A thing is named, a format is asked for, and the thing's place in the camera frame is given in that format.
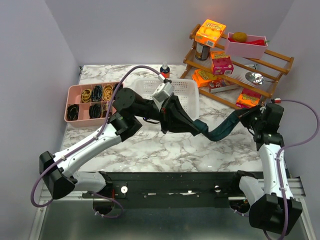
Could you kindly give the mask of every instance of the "screw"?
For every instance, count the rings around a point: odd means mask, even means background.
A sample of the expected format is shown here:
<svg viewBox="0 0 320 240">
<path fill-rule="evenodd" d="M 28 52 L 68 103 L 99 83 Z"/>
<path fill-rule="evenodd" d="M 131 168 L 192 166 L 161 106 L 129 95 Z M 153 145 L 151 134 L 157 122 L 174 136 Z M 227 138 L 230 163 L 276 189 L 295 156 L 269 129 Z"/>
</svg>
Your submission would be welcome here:
<svg viewBox="0 0 320 240">
<path fill-rule="evenodd" d="M 219 186 L 219 185 L 214 186 L 214 191 L 215 191 L 216 193 L 220 193 L 220 192 L 221 192 L 220 186 Z"/>
<path fill-rule="evenodd" d="M 127 186 L 121 187 L 121 192 L 122 192 L 123 194 L 127 193 L 127 192 L 128 192 Z"/>
</svg>

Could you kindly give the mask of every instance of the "yellow fruit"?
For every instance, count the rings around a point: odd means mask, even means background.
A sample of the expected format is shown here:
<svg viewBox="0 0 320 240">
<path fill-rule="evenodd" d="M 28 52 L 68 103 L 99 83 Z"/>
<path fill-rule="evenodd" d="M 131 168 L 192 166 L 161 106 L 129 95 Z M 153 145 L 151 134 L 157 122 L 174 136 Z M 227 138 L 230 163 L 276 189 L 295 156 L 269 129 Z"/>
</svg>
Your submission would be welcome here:
<svg viewBox="0 0 320 240">
<path fill-rule="evenodd" d="M 210 37 L 220 37 L 220 33 L 214 29 L 211 29 L 211 28 L 205 29 L 204 33 Z"/>
<path fill-rule="evenodd" d="M 247 41 L 247 34 L 245 34 L 244 32 L 238 31 L 232 35 L 232 39 L 235 40 L 236 42 L 244 43 L 245 41 Z"/>
</svg>

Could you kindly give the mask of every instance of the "wooden shelf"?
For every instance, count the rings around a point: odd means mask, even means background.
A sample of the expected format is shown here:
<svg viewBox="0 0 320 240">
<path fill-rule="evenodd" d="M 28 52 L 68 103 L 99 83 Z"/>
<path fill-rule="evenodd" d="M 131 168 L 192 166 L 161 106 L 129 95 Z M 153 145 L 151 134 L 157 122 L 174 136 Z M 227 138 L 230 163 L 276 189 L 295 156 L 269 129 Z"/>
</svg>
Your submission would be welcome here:
<svg viewBox="0 0 320 240">
<path fill-rule="evenodd" d="M 210 69 L 210 60 L 207 60 L 207 61 L 199 61 L 195 58 L 195 53 L 196 53 L 196 47 L 197 47 L 197 42 L 195 41 L 195 36 L 196 36 L 196 33 L 197 31 L 199 30 L 200 28 L 200 24 L 197 24 L 195 26 L 195 28 L 191 31 L 190 35 L 189 35 L 189 38 L 193 40 L 193 43 L 192 43 L 192 47 L 191 49 L 189 50 L 189 52 L 186 54 L 184 60 L 183 60 L 183 63 L 187 64 L 187 67 L 184 71 L 184 73 L 182 74 L 181 78 L 185 78 L 189 71 L 192 69 L 192 68 L 196 68 L 196 69 L 201 69 L 201 70 L 204 70 L 204 71 L 207 71 L 207 72 L 210 72 L 211 73 L 211 69 Z M 223 39 L 226 39 L 227 38 L 227 35 L 226 34 L 223 34 L 222 35 L 222 38 Z M 215 46 L 216 48 L 218 49 L 221 49 L 221 50 L 224 50 L 225 47 L 221 44 L 216 44 Z M 273 69 L 278 73 L 277 76 L 273 76 L 273 75 L 270 75 L 266 72 L 263 72 L 263 71 L 260 71 L 260 70 L 257 70 L 257 69 L 253 69 L 253 68 L 250 68 L 246 65 L 243 65 L 242 63 L 239 63 L 237 61 L 232 61 L 233 65 L 234 65 L 234 71 L 232 74 L 230 75 L 220 75 L 221 78 L 229 81 L 229 82 L 232 82 L 232 83 L 235 83 L 237 85 L 239 85 L 240 87 L 242 88 L 246 88 L 246 89 L 250 89 L 256 93 L 259 93 L 262 95 L 262 98 L 261 98 L 261 103 L 263 104 L 264 101 L 268 98 L 271 98 L 277 88 L 277 85 L 278 85 L 278 82 L 280 80 L 280 78 L 283 76 L 283 75 L 287 75 L 290 70 L 291 70 L 291 67 L 293 65 L 293 62 L 294 62 L 294 58 L 293 57 L 289 57 L 289 56 L 285 56 L 285 55 L 282 55 L 280 53 L 277 53 L 277 52 L 274 52 L 274 51 L 271 51 L 269 49 L 265 50 L 264 52 L 265 54 L 267 55 L 270 55 L 272 57 L 275 57 L 275 58 L 278 58 L 278 59 L 281 59 L 284 61 L 284 66 L 277 66 L 277 65 L 274 65 L 272 63 L 269 63 L 267 61 L 264 61 L 264 60 L 260 60 L 260 59 L 254 59 L 254 58 L 246 58 L 247 60 L 250 60 L 251 62 L 254 62 L 256 64 L 260 64 L 260 65 L 263 65 L 263 66 L 266 66 L 268 67 L 269 69 Z M 269 84 L 269 86 L 267 84 L 264 84 L 263 86 L 256 86 L 250 82 L 248 82 L 247 80 L 244 79 L 244 74 L 243 74 L 243 71 L 250 71 L 250 72 L 255 72 L 255 73 L 258 73 L 258 74 L 261 74 L 262 76 L 264 76 L 266 78 L 267 81 L 271 82 Z M 228 100 L 225 100 L 223 98 L 220 98 L 218 96 L 216 96 L 215 94 L 211 94 L 203 89 L 199 89 L 199 93 L 202 94 L 202 95 L 205 95 L 209 98 L 212 98 L 220 103 L 223 103 L 227 106 L 230 106 L 232 108 L 235 108 L 237 109 L 238 107 L 233 103 L 233 102 L 230 102 Z"/>
</svg>

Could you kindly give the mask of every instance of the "pink box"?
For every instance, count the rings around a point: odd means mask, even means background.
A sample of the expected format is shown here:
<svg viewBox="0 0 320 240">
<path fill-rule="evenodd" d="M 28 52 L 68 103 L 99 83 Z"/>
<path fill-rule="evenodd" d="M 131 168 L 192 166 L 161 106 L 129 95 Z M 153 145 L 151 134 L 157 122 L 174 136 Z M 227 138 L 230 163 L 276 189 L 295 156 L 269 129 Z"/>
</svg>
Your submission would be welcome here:
<svg viewBox="0 0 320 240">
<path fill-rule="evenodd" d="M 228 38 L 231 38 L 233 36 L 233 32 L 228 33 Z M 247 42 L 256 41 L 256 40 L 264 40 L 265 42 L 266 37 L 265 36 L 254 36 L 254 35 L 247 35 Z M 243 58 L 250 58 L 250 59 L 261 59 L 262 56 L 265 53 L 265 50 L 268 47 L 268 43 L 265 43 L 265 46 L 260 45 L 252 45 L 252 44 L 246 44 L 241 42 L 231 42 L 228 39 L 225 42 L 224 51 L 225 54 L 228 54 L 230 56 L 238 56 Z"/>
<path fill-rule="evenodd" d="M 213 75 L 232 74 L 234 65 L 229 55 L 226 55 L 224 51 L 212 51 L 210 55 Z"/>
<path fill-rule="evenodd" d="M 81 127 L 90 127 L 90 126 L 101 126 L 104 121 L 106 120 L 105 117 L 100 117 L 100 118 L 90 118 L 89 116 L 89 108 L 90 106 L 94 104 L 104 104 L 108 103 L 108 101 L 98 101 L 98 102 L 86 102 L 82 103 L 81 102 L 81 93 L 85 89 L 94 89 L 96 85 L 101 85 L 102 87 L 106 85 L 111 85 L 112 87 L 115 86 L 118 82 L 104 82 L 104 83 L 94 83 L 94 84 L 83 84 L 83 85 L 73 85 L 69 87 L 68 90 L 68 97 L 66 100 L 66 105 L 65 105 L 65 111 L 64 111 L 64 120 L 71 124 L 75 128 L 81 128 Z M 67 110 L 70 105 L 77 104 L 79 106 L 79 112 L 78 112 L 78 119 L 77 120 L 68 120 L 67 118 Z M 112 107 L 112 113 L 114 114 L 116 112 L 116 109 Z"/>
</svg>

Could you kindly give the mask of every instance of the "black hair tie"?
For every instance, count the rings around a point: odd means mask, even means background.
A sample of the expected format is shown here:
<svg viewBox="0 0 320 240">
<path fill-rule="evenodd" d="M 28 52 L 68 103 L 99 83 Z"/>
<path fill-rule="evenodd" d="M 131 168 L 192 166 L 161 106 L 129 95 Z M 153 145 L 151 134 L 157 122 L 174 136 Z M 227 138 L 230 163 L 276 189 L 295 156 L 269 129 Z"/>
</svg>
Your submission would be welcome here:
<svg viewBox="0 0 320 240">
<path fill-rule="evenodd" d="M 93 88 L 91 93 L 92 102 L 101 102 L 102 99 L 102 86 L 97 85 Z"/>
<path fill-rule="evenodd" d="M 78 115 L 79 115 L 79 105 L 78 104 L 73 104 L 73 105 L 68 106 L 67 111 L 66 111 L 66 118 L 69 121 L 78 120 Z"/>
<path fill-rule="evenodd" d="M 98 119 L 101 117 L 101 104 L 96 103 L 89 107 L 89 116 L 91 119 Z"/>
<path fill-rule="evenodd" d="M 116 83 L 115 85 L 114 85 L 114 87 L 113 87 L 113 91 L 115 91 L 116 90 L 116 87 L 119 85 L 119 83 Z M 124 88 L 124 85 L 123 84 L 121 84 L 120 85 L 120 87 L 119 87 L 119 89 L 118 89 L 118 91 L 120 91 L 121 89 L 123 89 Z"/>
</svg>

